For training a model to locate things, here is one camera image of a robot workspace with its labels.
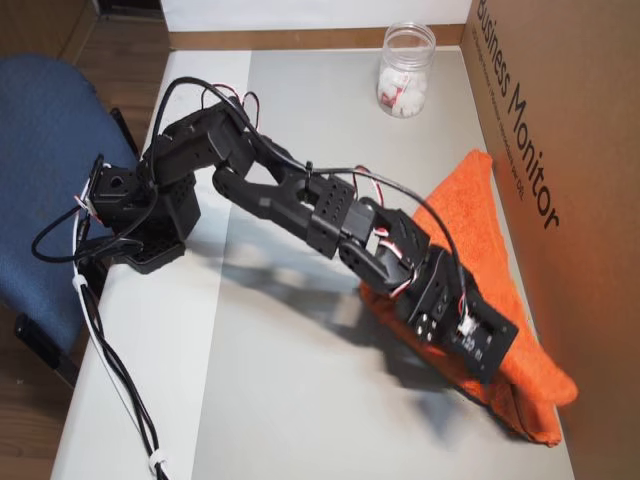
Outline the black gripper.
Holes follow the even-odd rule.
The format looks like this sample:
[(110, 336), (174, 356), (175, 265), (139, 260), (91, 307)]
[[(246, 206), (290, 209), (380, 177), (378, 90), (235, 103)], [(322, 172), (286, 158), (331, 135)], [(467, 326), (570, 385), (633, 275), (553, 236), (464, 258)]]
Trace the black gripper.
[(409, 288), (411, 349), (474, 351), (478, 347), (478, 320), (468, 306), (468, 318), (460, 319), (462, 290), (450, 252), (434, 246), (417, 283)]

